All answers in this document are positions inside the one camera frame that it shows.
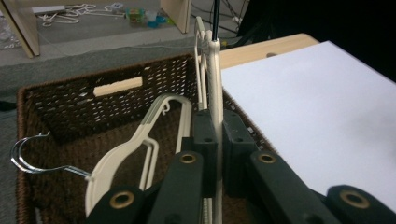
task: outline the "silver metal hook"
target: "silver metal hook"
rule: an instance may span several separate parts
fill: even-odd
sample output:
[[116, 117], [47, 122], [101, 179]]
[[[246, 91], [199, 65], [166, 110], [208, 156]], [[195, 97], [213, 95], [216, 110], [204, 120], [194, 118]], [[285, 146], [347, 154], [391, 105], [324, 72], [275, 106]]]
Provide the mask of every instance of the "silver metal hook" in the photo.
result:
[[14, 163], [14, 165], [17, 166], [20, 170], [24, 171], [25, 173], [29, 173], [29, 174], [43, 174], [46, 172], [66, 170], [73, 174], [82, 175], [84, 177], [88, 177], [91, 175], [90, 173], [83, 171], [77, 167], [71, 166], [71, 165], [65, 165], [65, 166], [49, 168], [49, 169], [37, 168], [37, 167], [29, 164], [27, 161], [25, 161], [23, 159], [23, 156], [21, 155], [21, 149], [27, 141], [29, 141], [31, 139], [35, 139], [35, 138], [48, 137], [49, 135], [50, 135], [50, 132], [48, 132], [46, 134], [40, 133], [33, 137], [25, 137], [25, 138], [21, 139], [20, 141], [18, 141], [17, 143], [15, 143], [15, 145], [10, 150], [10, 158], [11, 158], [12, 163]]

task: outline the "brown wicker basket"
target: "brown wicker basket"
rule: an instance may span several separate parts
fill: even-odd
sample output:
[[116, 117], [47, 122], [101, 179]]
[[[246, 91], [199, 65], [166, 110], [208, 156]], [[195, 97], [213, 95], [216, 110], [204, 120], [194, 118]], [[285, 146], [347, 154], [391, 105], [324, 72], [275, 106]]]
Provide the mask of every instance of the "brown wicker basket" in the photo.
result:
[[[142, 77], [143, 86], [95, 97], [93, 89], [116, 81]], [[23, 157], [41, 168], [73, 165], [90, 172], [113, 147], [129, 140], [151, 103], [165, 92], [189, 98], [196, 110], [195, 64], [190, 54], [125, 66], [43, 83], [18, 92], [18, 137], [50, 131], [50, 136], [33, 140], [23, 149]], [[243, 111], [224, 92], [224, 105]], [[161, 180], [174, 155], [179, 118], [177, 104], [157, 120], [150, 136], [161, 146], [154, 182]], [[254, 125], [242, 116], [260, 147], [267, 142]], [[139, 148], [121, 165], [113, 186], [136, 185], [145, 149]], [[83, 223], [85, 190], [83, 177], [59, 171], [32, 175], [18, 171], [18, 223]], [[244, 200], [224, 199], [224, 223], [248, 223]]]

